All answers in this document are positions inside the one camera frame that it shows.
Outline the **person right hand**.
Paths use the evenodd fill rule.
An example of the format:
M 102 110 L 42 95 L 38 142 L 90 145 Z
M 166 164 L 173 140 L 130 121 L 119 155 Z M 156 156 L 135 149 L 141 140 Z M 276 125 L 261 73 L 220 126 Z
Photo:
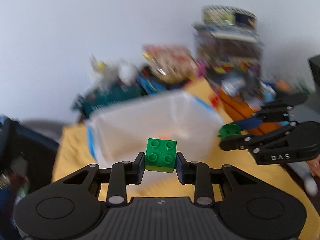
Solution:
M 313 176 L 320 178 L 320 155 L 306 162 Z

